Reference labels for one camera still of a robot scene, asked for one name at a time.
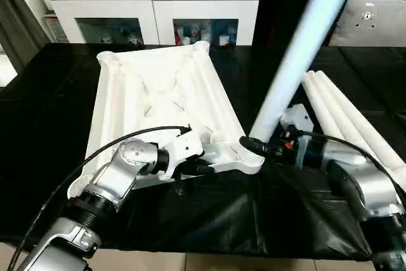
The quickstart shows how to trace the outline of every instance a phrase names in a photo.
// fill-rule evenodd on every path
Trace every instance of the white cylinder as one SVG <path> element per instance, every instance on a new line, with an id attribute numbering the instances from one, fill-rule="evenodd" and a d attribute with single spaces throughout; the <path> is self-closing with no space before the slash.
<path id="1" fill-rule="evenodd" d="M 311 74 L 314 74 L 314 71 L 309 71 L 304 75 L 302 85 L 323 132 L 326 135 L 344 139 L 344 136 L 338 128 L 334 118 L 325 106 L 322 97 L 320 96 L 320 92 L 318 92 L 316 85 L 313 83 L 313 80 L 310 77 Z"/>
<path id="2" fill-rule="evenodd" d="M 267 142 L 345 0 L 309 0 L 249 134 Z"/>
<path id="3" fill-rule="evenodd" d="M 227 46 L 230 43 L 230 36 L 223 34 L 219 37 L 219 46 Z"/>
<path id="4" fill-rule="evenodd" d="M 386 142 L 380 133 L 362 115 L 362 113 L 347 99 L 344 93 L 321 71 L 317 72 L 318 77 L 323 80 L 328 90 L 334 95 L 340 107 L 346 112 L 354 126 L 365 138 L 371 149 L 378 156 L 383 166 L 389 168 L 396 176 L 396 181 L 406 186 L 406 164 Z"/>
<path id="5" fill-rule="evenodd" d="M 374 151 L 369 147 L 367 142 L 364 140 L 362 135 L 353 125 L 353 123 L 348 118 L 348 116 L 343 111 L 343 109 L 341 109 L 341 107 L 338 104 L 338 102 L 336 101 L 336 99 L 327 89 L 327 86 L 319 78 L 319 75 L 320 74 L 312 73 L 312 74 L 310 74 L 310 77 L 311 77 L 313 83 L 316 85 L 318 92 L 322 96 L 323 101 L 324 101 L 325 105 L 327 106 L 327 109 L 329 110 L 330 114 L 333 116 L 335 122 L 337 123 L 338 128 L 340 129 L 341 133 L 345 137 L 345 140 L 349 141 L 350 143 L 352 143 L 358 147 L 361 147 L 362 149 L 364 149 L 368 153 L 370 153 L 375 159 L 377 159 Z"/>
<path id="6" fill-rule="evenodd" d="M 188 36 L 182 37 L 182 45 L 187 46 L 188 44 L 190 44 L 190 37 Z"/>

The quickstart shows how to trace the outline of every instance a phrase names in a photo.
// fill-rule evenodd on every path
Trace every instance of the black plastic sheet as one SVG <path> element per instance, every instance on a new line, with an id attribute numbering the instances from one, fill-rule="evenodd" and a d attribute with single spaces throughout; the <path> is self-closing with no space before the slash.
<path id="1" fill-rule="evenodd" d="M 84 158 L 100 72 L 95 56 L 107 48 L 127 51 L 112 45 L 47 45 L 0 91 L 0 195 L 7 198 L 0 241 L 17 243 L 45 198 Z M 397 51 L 397 56 L 404 52 Z M 211 58 L 248 132 L 280 59 L 272 50 L 248 47 L 211 49 Z M 360 73 L 351 61 L 342 49 L 324 48 L 313 67 L 325 71 L 405 157 L 403 103 L 379 95 L 385 88 L 366 81 L 374 71 Z M 390 56 L 373 69 L 394 65 L 392 61 L 406 69 L 404 60 Z M 386 77 L 397 75 L 395 69 Z M 303 102 L 316 121 L 302 88 L 292 102 Z M 46 210 L 30 245 L 58 216 L 67 186 Z M 176 187 L 183 188 L 182 197 L 176 195 Z M 320 170 L 298 171 L 269 162 L 257 175 L 230 171 L 137 190 L 103 240 L 104 247 L 125 250 L 370 258 L 345 200 L 331 194 Z"/>

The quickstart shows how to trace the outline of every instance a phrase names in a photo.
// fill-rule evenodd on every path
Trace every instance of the white tube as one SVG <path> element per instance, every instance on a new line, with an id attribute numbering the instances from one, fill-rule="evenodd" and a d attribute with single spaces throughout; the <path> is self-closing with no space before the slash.
<path id="1" fill-rule="evenodd" d="M 302 85 L 306 91 L 306 95 L 311 103 L 311 107 L 315 111 L 316 117 L 323 132 L 326 135 L 335 136 L 336 138 L 344 139 L 343 134 L 337 126 L 337 123 L 331 116 L 329 110 L 325 106 L 320 93 L 316 85 L 313 83 L 310 75 L 314 74 L 314 71 L 306 73 L 302 80 Z"/>
<path id="2" fill-rule="evenodd" d="M 403 160 L 323 72 L 319 71 L 317 75 L 327 85 L 328 90 L 334 95 L 340 107 L 346 112 L 356 129 L 365 138 L 383 166 L 386 166 L 395 174 L 396 181 L 404 188 L 406 186 L 406 164 Z"/>
<path id="3" fill-rule="evenodd" d="M 267 142 L 345 0 L 309 0 L 249 134 Z"/>
<path id="4" fill-rule="evenodd" d="M 320 93 L 320 96 L 322 96 L 323 101 L 327 106 L 327 109 L 329 109 L 330 114 L 333 116 L 335 122 L 338 125 L 338 128 L 345 137 L 345 140 L 349 141 L 350 143 L 358 147 L 361 147 L 362 149 L 366 150 L 374 158 L 377 159 L 374 151 L 369 147 L 368 143 L 364 140 L 364 138 L 356 129 L 356 127 L 353 125 L 351 120 L 341 109 L 336 99 L 327 89 L 327 86 L 324 84 L 323 80 L 319 78 L 320 74 L 312 73 L 309 76 L 311 77 L 313 83 L 316 85 L 318 92 Z"/>

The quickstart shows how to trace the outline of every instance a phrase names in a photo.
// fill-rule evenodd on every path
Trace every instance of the glass cabinet door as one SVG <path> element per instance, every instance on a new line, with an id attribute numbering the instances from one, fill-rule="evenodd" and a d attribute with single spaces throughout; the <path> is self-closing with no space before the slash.
<path id="1" fill-rule="evenodd" d="M 250 46 L 258 1 L 154 1 L 161 45 L 208 41 L 215 46 Z"/>
<path id="2" fill-rule="evenodd" d="M 207 41 L 215 46 L 235 46 L 238 19 L 174 19 L 175 44 Z"/>
<path id="3" fill-rule="evenodd" d="M 86 43 L 144 45 L 138 18 L 76 18 Z"/>
<path id="4" fill-rule="evenodd" d="M 151 0 L 61 0 L 52 3 L 70 43 L 159 44 Z"/>

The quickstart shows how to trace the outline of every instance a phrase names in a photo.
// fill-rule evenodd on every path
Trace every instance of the floor tile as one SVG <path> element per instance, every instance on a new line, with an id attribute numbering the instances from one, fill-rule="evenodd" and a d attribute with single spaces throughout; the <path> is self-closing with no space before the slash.
<path id="1" fill-rule="evenodd" d="M 187 254 L 185 271 L 316 271 L 313 260 Z"/>
<path id="2" fill-rule="evenodd" d="M 315 260 L 317 271 L 375 271 L 371 261 Z"/>

